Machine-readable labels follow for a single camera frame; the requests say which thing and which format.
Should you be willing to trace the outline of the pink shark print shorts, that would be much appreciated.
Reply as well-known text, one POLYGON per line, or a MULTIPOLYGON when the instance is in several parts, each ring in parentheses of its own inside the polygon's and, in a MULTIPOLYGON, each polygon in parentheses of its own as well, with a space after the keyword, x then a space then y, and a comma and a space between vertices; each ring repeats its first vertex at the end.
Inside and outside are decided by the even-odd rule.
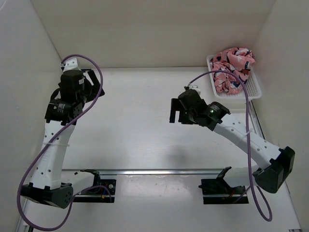
POLYGON ((223 71, 213 74, 216 91, 225 94, 239 94, 242 91, 239 80, 243 83, 247 82, 254 63, 253 51, 247 48, 229 48, 214 55, 210 60, 210 69, 223 71))

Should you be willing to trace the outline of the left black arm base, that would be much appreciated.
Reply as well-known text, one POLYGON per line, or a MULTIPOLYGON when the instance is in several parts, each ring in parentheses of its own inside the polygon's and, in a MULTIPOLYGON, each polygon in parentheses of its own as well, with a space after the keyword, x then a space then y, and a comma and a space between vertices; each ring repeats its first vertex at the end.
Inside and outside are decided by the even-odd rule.
POLYGON ((114 203, 116 179, 103 177, 99 171, 84 169, 73 174, 72 184, 75 203, 114 203))

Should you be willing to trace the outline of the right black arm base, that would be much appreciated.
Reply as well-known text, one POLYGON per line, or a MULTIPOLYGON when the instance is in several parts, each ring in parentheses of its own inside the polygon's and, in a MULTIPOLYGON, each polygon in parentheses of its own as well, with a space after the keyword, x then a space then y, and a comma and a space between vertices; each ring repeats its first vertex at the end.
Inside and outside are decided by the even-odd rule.
POLYGON ((230 169, 232 167, 224 168, 215 178, 201 179, 198 187, 202 190, 204 205, 249 203, 245 186, 231 187, 224 180, 230 169))

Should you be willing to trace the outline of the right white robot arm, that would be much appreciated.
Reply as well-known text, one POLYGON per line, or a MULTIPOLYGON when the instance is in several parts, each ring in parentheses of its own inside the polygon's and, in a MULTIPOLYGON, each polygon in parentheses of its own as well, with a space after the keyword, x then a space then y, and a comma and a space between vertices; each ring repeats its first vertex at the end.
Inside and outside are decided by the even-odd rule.
POLYGON ((276 193, 292 172, 295 159, 292 148, 280 148, 248 131, 228 108, 216 101, 207 104, 196 90, 188 88, 171 99, 170 123, 176 121, 176 112, 178 122, 206 127, 250 155, 250 160, 257 164, 254 181, 266 192, 276 193))

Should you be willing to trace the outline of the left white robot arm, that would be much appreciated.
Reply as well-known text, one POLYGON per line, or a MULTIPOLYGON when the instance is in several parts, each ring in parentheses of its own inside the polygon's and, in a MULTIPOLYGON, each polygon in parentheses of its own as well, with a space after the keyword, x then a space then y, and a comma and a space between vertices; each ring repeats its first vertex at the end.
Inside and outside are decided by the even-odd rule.
POLYGON ((92 69, 64 71, 58 88, 53 92, 45 113, 45 132, 42 148, 28 184, 21 187, 21 196, 44 205, 65 209, 72 201, 76 189, 97 193, 101 188, 99 173, 82 170, 62 180, 62 166, 77 118, 84 105, 103 96, 104 90, 92 69))

